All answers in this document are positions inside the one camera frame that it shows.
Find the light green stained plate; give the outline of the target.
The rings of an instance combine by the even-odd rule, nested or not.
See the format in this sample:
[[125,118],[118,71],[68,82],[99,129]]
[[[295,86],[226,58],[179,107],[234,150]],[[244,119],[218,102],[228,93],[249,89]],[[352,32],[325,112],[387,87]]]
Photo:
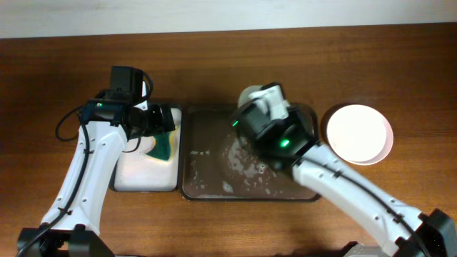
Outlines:
[[237,103],[237,107],[238,108],[241,108],[241,107],[246,107],[246,106],[249,106],[251,105],[253,102],[257,101],[258,100],[258,97],[257,96],[251,96],[251,94],[257,92],[257,91],[261,91],[263,88],[262,85],[254,85],[254,86],[249,86],[247,88],[245,88],[239,98],[238,98],[238,103]]

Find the green and yellow sponge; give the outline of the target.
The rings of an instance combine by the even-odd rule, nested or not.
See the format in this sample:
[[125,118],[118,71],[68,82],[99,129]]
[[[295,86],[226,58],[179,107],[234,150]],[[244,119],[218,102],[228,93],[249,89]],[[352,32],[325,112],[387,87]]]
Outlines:
[[160,161],[170,161],[176,152],[177,136],[177,131],[152,136],[153,146],[146,152],[146,155]]

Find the pink stained plate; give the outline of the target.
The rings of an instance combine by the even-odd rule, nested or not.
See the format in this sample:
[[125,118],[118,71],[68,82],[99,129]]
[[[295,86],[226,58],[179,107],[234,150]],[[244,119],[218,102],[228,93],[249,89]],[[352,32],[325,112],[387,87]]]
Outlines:
[[325,125],[326,140],[343,160],[370,166],[384,160],[393,148],[393,129],[387,118],[370,106],[349,104],[336,109]]

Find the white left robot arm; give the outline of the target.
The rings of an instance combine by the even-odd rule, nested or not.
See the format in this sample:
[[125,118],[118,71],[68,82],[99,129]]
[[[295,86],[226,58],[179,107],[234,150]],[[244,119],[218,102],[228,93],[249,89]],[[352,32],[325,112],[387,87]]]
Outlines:
[[176,125],[168,104],[151,104],[150,76],[113,66],[108,89],[73,109],[77,147],[64,182],[38,228],[23,228],[18,256],[113,256],[101,240],[101,211],[111,178],[132,140],[164,135]]

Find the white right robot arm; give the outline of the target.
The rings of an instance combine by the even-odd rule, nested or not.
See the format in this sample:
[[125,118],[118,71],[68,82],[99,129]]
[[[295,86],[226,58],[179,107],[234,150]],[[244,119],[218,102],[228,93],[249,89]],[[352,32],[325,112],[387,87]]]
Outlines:
[[279,83],[249,86],[232,126],[249,151],[315,191],[370,234],[388,256],[455,256],[456,225],[439,209],[426,215],[395,199],[337,157],[310,131]]

